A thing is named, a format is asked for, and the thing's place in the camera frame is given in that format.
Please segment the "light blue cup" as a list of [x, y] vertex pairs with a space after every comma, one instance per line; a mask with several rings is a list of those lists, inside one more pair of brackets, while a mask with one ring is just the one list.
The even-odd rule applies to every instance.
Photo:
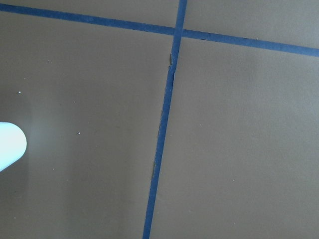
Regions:
[[25, 153], [27, 140], [24, 132], [10, 122], [0, 123], [0, 170], [18, 161]]

